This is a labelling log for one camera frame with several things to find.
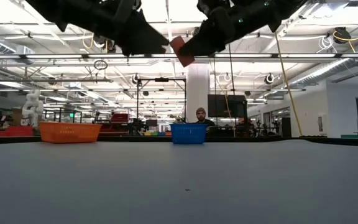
red machine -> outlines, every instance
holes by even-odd
[[[102,124],[100,136],[120,136],[128,134],[129,114],[113,113],[111,119],[98,119],[100,113],[96,112],[95,124]]]

orange basket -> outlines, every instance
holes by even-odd
[[[40,122],[41,139],[52,143],[96,142],[100,124]]]

plastic basket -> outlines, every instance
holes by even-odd
[[[40,122],[42,141],[52,143],[95,142],[100,127],[100,124]]]
[[[174,144],[204,144],[207,124],[171,124]]]

ceiling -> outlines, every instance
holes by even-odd
[[[167,5],[169,8],[170,24],[167,23]],[[326,40],[323,48],[321,42],[327,33],[333,32],[335,27],[346,27],[352,37],[358,37],[358,7],[344,7],[346,3],[335,4],[309,4],[303,11],[296,12],[288,21],[283,21],[278,33],[280,35],[280,48],[283,53],[329,53],[333,51],[345,52],[349,50],[347,44],[330,44]],[[167,38],[173,36],[186,36],[195,27],[206,19],[205,15],[196,8],[195,0],[166,1],[166,0],[142,0],[142,8],[146,20]],[[65,32],[61,32],[57,26],[46,21],[31,6],[22,0],[0,0],[0,39],[7,43],[23,45],[34,51],[35,54],[104,54],[105,51],[92,43],[92,33],[74,25],[69,25]],[[222,53],[277,53],[277,45],[273,33],[268,27],[255,30],[230,44]],[[185,78],[187,69],[178,62],[172,60],[154,60],[150,58],[118,58],[106,60],[109,67],[98,73],[99,78],[106,77],[111,82],[83,82],[82,88],[90,89],[131,89],[135,88],[131,82],[134,74],[141,78]],[[97,74],[93,67],[94,60],[34,60],[33,64],[26,65],[13,60],[2,62],[2,66],[20,77],[31,74],[31,78],[46,79],[86,79]],[[231,71],[233,71],[234,85],[236,88],[268,88],[264,78],[269,73],[281,76],[282,67],[279,61],[274,62],[242,62],[236,60],[232,64],[229,61],[218,60],[215,64],[209,62],[211,74],[211,86],[214,86],[215,75],[219,84],[223,87],[231,86]],[[299,73],[316,65],[315,61],[309,62],[285,62],[284,68],[287,76],[292,78]],[[17,78],[15,75],[2,74],[2,78]],[[41,83],[43,88],[66,88],[58,82],[55,86]],[[153,83],[148,88],[172,88],[175,91],[150,92],[149,96],[141,96],[143,99],[177,99],[168,105],[155,105],[156,114],[180,113],[183,109],[184,93],[175,82]],[[118,91],[104,91],[97,93],[108,101],[124,104],[135,103],[132,99],[134,93]],[[84,98],[76,93],[67,94],[71,101],[84,102]]]

gray table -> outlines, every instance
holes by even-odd
[[[0,224],[358,223],[358,147],[0,145]]]

